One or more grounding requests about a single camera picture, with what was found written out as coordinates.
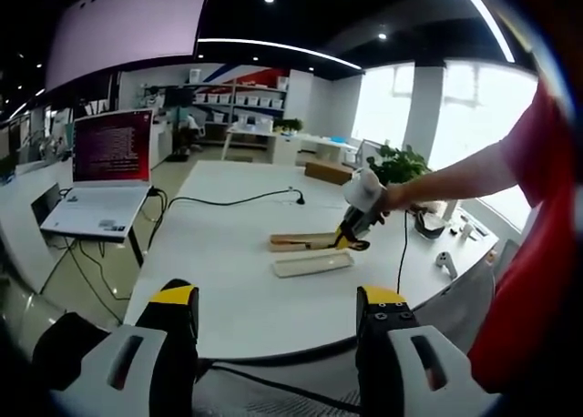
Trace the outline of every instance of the white laptop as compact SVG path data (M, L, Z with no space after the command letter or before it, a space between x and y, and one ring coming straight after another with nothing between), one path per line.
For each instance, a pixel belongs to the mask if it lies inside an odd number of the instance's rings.
M79 119L73 140L73 188L41 229L72 238L122 242L150 189L151 110Z

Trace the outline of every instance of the hand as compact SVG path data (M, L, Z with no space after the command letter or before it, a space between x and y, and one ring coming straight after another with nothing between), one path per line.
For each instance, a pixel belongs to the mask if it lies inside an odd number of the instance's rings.
M379 221L384 224L392 210L407 209L411 202L407 199L404 184L387 185L375 206L380 211Z

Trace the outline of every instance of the ceiling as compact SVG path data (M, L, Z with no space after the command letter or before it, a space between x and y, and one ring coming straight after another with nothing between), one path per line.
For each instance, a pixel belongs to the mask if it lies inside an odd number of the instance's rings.
M10 100L5 114L44 87L56 23L75 1L0 0L4 22L0 95ZM502 29L517 63L532 67L516 39ZM275 0L270 5L264 0L209 0L199 30L201 37L257 39L317 50L364 68L452 56L506 62L468 0ZM384 41L378 38L381 32L387 34ZM199 44L195 57L198 54L204 55L205 62L313 67L315 74L330 79L357 72L319 57L266 46ZM259 61L253 62L254 56Z

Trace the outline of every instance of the laptop screen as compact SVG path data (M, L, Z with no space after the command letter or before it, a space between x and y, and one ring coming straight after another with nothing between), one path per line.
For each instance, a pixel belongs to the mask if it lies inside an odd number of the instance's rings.
M149 181L151 110L114 112L76 121L73 181Z

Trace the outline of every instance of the green plant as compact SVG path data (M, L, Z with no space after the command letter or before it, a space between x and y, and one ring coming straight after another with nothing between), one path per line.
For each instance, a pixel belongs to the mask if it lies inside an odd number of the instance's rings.
M296 132L299 132L300 130L303 129L303 123L298 118L294 119L277 118L273 120L273 128L281 128L282 130L285 131L295 130Z
M366 162L383 185L405 183L429 170L425 159L415 153L411 146L406 146L405 150L382 146L378 153L382 158L380 164L374 157L367 158Z

